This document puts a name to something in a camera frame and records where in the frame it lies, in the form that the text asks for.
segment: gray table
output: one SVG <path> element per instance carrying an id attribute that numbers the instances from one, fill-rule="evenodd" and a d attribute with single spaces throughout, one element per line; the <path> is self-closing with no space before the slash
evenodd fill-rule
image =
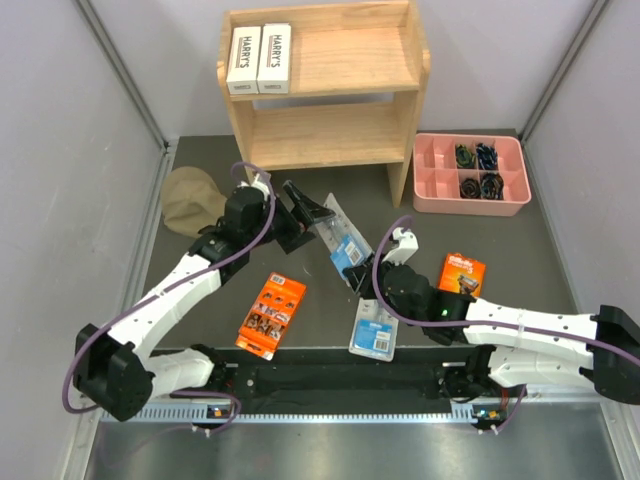
<path id="1" fill-rule="evenodd" d="M 202 168 L 228 195 L 234 187 L 229 168 L 240 159 L 232 136 L 183 137 L 174 168 L 186 165 Z M 574 312 L 535 192 L 531 202 L 510 218 L 432 215 L 413 209 L 411 177 L 402 206 L 393 208 L 386 169 L 380 165 L 275 172 L 272 182 L 276 190 L 286 179 L 293 180 L 318 202 L 333 192 L 373 247 L 394 220 L 412 214 L 412 228 L 420 250 L 410 265 L 427 275 L 432 284 L 438 281 L 445 255 L 460 252 L 487 264 L 485 299 L 527 309 Z M 161 225 L 145 288 L 164 278 L 191 243 L 190 238 Z M 160 347 L 181 348 L 193 343 L 232 346 L 247 311 L 273 271 L 308 286 L 282 347 L 348 345 L 357 298 L 339 278 L 328 250 L 318 239 L 290 255 L 285 255 L 275 243 L 254 250 L 249 265 L 222 290 L 195 306 Z M 431 341 L 420 330 L 401 325 L 397 343 L 430 345 Z"/>

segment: barcode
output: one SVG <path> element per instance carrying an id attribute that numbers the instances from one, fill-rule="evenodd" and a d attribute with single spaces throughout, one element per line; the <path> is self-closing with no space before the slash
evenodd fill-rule
<path id="1" fill-rule="evenodd" d="M 376 344 L 373 348 L 374 350 L 382 350 L 383 352 L 386 352 L 387 350 L 389 350 L 389 342 L 385 342 L 384 340 L 376 340 Z"/>
<path id="2" fill-rule="evenodd" d="M 362 260 L 362 254 L 353 242 L 349 242 L 349 245 L 346 246 L 344 251 L 348 255 L 351 265 L 356 265 L 360 260 Z"/>

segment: white wall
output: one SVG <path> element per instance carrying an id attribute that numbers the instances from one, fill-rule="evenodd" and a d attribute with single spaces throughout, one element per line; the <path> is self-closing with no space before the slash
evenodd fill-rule
<path id="1" fill-rule="evenodd" d="M 53 478 L 75 334 L 122 300 L 160 160 L 71 1 L 2 2 L 0 476 Z"/>
<path id="2" fill-rule="evenodd" d="M 579 306 L 640 321 L 640 2 L 611 2 L 527 149 Z"/>
<path id="3" fill-rule="evenodd" d="M 164 135 L 230 134 L 225 10 L 339 0 L 93 0 Z M 432 51 L 423 129 L 521 129 L 591 4 L 418 0 Z"/>

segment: pink tray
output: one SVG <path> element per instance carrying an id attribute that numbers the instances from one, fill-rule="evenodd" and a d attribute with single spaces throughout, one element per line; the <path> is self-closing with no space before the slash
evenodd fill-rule
<path id="1" fill-rule="evenodd" d="M 486 170 L 457 168 L 456 145 L 475 152 L 480 142 L 498 152 L 504 200 L 460 198 L 460 183 L 469 177 L 479 181 Z M 509 217 L 531 200 L 522 149 L 513 137 L 419 133 L 413 146 L 413 174 L 413 206 L 419 212 Z"/>

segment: orange component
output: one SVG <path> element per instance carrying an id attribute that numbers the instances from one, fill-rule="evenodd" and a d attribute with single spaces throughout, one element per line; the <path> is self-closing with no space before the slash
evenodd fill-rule
<path id="1" fill-rule="evenodd" d="M 271 360 L 306 291 L 306 285 L 284 275 L 269 275 L 267 283 L 238 330 L 236 345 Z"/>
<path id="2" fill-rule="evenodd" d="M 466 293 L 479 297 L 486 265 L 459 253 L 449 253 L 444 262 L 438 288 L 454 293 Z"/>

